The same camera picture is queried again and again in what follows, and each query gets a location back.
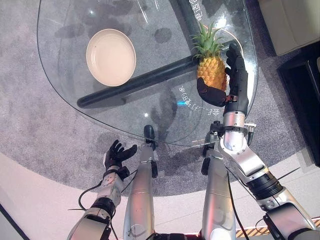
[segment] glass tabletop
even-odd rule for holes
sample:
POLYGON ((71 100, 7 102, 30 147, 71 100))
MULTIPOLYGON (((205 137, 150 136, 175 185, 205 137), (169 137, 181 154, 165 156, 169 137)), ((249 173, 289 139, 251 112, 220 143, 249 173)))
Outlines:
POLYGON ((38 51, 53 88, 83 114, 140 137, 144 126, 152 125, 157 141, 198 146, 210 124, 223 120, 224 111, 197 92, 192 38, 199 22, 221 28, 217 35, 225 46, 224 62, 231 42, 241 48, 250 110, 258 70, 243 0, 41 0, 38 51), (122 86, 107 87, 88 69, 87 45, 103 29, 123 32, 134 46, 136 67, 122 86))

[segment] white plate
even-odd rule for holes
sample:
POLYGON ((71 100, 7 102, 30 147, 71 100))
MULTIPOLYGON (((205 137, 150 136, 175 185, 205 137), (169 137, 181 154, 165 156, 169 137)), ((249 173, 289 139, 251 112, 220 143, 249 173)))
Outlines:
POLYGON ((110 87, 127 82, 136 67, 136 52, 132 42, 115 29, 97 32, 88 43, 85 57, 93 77, 110 87))

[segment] yellow pineapple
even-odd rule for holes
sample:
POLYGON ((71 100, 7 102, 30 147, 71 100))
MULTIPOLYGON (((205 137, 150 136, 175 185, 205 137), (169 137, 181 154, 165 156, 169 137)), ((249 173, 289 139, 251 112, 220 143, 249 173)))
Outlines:
POLYGON ((225 73, 225 65, 221 59, 220 51, 222 45, 215 39, 215 34, 219 30, 213 29, 213 24, 210 24, 206 31, 203 24, 200 23, 200 35, 195 36, 197 43, 195 48, 198 53, 194 56, 200 59, 197 69, 197 78, 203 78, 204 83, 210 87, 225 91, 227 88, 227 75, 225 73))

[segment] white furniture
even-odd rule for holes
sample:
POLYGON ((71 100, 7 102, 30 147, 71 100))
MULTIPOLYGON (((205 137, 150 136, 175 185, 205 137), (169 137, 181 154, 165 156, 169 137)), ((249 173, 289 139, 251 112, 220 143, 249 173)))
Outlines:
POLYGON ((320 40, 320 0, 258 0, 276 54, 320 40))

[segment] black cable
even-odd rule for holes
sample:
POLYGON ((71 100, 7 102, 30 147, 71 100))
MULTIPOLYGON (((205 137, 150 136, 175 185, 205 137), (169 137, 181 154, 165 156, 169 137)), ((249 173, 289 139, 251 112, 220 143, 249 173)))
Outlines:
POLYGON ((70 211, 70 210, 81 210, 81 211, 83 211, 83 209, 81 209, 81 208, 71 208, 71 209, 68 209, 68 211, 70 211))
POLYGON ((154 232, 154 233, 152 233, 150 236, 148 236, 145 240, 149 240, 150 238, 152 238, 152 237, 155 236, 155 235, 161 236, 160 233, 154 232))
POLYGON ((250 146, 251 145, 251 142, 252 142, 252 139, 254 138, 254 132, 253 131, 249 131, 248 132, 248 141, 247 141, 247 145, 250 146))
POLYGON ((269 234, 270 231, 262 232, 262 231, 259 231, 259 230, 257 229, 257 225, 258 225, 259 222, 261 222, 261 220, 263 220, 263 218, 261 218, 259 221, 256 222, 256 224, 255 224, 255 230, 257 230, 257 231, 258 231, 259 233, 261 233, 261 234, 269 234))
POLYGON ((100 187, 101 186, 101 183, 102 183, 102 180, 95 186, 93 187, 90 187, 89 189, 85 190, 83 193, 80 194, 79 198, 78 198, 78 204, 80 206, 80 208, 83 210, 83 211, 87 211, 87 209, 85 209, 85 207, 82 205, 81 203, 81 198, 83 197, 83 195, 85 195, 87 192, 93 190, 93 189, 96 189, 97 187, 100 187))
POLYGON ((300 168, 301 168, 301 167, 298 167, 298 168, 296 168, 296 169, 294 169, 294 170, 292 170, 292 171, 290 171, 290 172, 286 173, 285 175, 282 175, 281 177, 279 177, 279 178, 278 178, 278 180, 280 180, 280 179, 282 179, 282 178, 284 178, 284 177, 288 176, 289 174, 292 174, 293 172, 297 171, 297 170, 298 170, 298 169, 300 169, 300 168))
POLYGON ((236 177, 236 175, 234 175, 234 173, 233 173, 227 166, 225 166, 225 168, 234 176, 234 178, 241 184, 241 186, 248 192, 248 194, 249 194, 254 200, 256 200, 256 198, 251 194, 251 192, 249 192, 249 190, 246 188, 246 186, 244 186, 244 184, 236 177))
POLYGON ((121 193, 123 193, 126 189, 127 189, 127 187, 129 187, 129 185, 132 183, 132 181, 135 179, 135 177, 136 177, 136 175, 137 175, 137 172, 138 172, 138 169, 137 170, 135 170, 135 171, 133 171, 130 175, 132 175, 132 174, 134 174, 135 173, 135 175, 133 176, 133 178, 130 180, 130 182, 128 183, 128 185, 127 186, 125 186, 125 188, 121 191, 121 193))
POLYGON ((113 235, 114 235, 115 239, 118 240, 116 231, 114 230, 114 227, 112 226, 112 219, 114 218, 115 215, 116 215, 116 209, 114 209, 112 218, 111 218, 111 220, 110 220, 110 227, 111 227, 111 230, 112 230, 112 232, 113 232, 113 235))
POLYGON ((241 230, 242 230, 242 232, 243 232, 243 234, 244 234, 245 239, 246 239, 246 240, 249 240, 249 237, 248 237, 248 235, 247 235, 247 233, 246 233, 246 231, 245 231, 245 229, 244 229, 244 226, 242 226, 242 223, 241 223, 241 221, 240 221, 240 219, 239 219, 239 217, 238 217, 237 211, 236 211, 236 207, 235 207, 235 203, 234 203, 234 198, 233 198, 233 196, 232 196, 232 191, 231 191, 231 186, 230 186, 229 173, 227 173, 227 176, 228 176, 228 185, 229 185, 229 192, 230 192, 230 197, 231 197, 231 203, 232 203, 232 208, 233 208, 233 211, 234 211, 235 218, 236 218, 236 220, 238 221, 238 224, 239 224, 239 226, 240 226, 240 228, 241 228, 241 230))

